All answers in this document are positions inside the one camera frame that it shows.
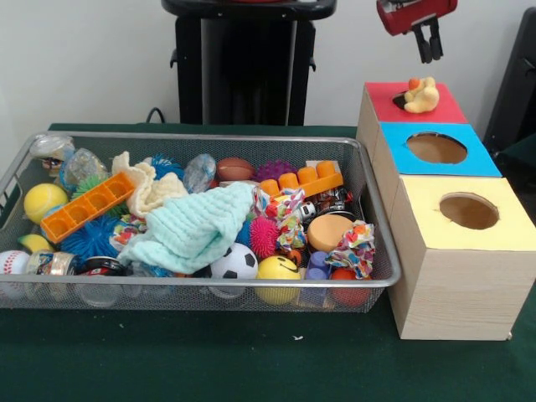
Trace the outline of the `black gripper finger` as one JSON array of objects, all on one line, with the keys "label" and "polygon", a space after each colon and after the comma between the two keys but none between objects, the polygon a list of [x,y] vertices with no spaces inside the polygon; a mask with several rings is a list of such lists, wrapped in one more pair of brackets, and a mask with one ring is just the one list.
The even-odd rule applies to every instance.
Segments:
[{"label": "black gripper finger", "polygon": [[413,32],[415,34],[421,62],[423,64],[429,64],[431,62],[430,44],[425,39],[425,36],[422,32],[422,27],[420,25],[414,25]]},{"label": "black gripper finger", "polygon": [[439,60],[443,56],[443,50],[441,45],[441,36],[439,32],[439,24],[437,20],[431,20],[430,26],[430,50],[433,60]]}]

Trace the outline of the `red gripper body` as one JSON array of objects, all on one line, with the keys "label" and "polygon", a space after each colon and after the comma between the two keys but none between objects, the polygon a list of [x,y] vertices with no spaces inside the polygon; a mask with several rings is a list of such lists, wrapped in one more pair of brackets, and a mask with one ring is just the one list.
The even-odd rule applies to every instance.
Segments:
[{"label": "red gripper body", "polygon": [[385,30],[391,36],[396,36],[408,33],[418,23],[454,12],[457,5],[457,0],[378,0],[376,9]]}]

